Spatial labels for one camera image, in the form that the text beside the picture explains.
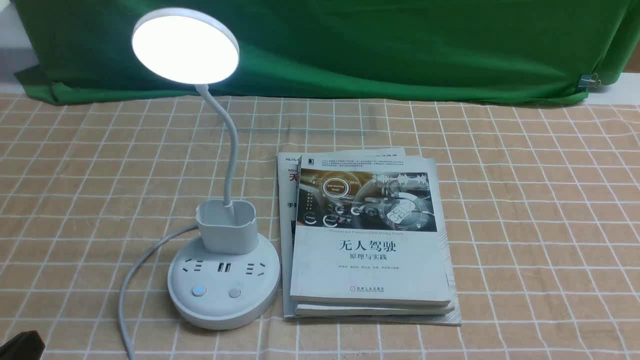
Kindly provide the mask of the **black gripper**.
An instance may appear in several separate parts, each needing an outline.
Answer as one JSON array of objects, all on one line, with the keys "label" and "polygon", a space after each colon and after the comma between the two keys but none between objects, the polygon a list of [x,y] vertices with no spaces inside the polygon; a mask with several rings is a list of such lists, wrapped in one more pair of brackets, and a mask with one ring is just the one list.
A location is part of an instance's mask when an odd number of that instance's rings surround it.
[{"label": "black gripper", "polygon": [[46,348],[36,330],[20,332],[0,347],[1,360],[40,360]]}]

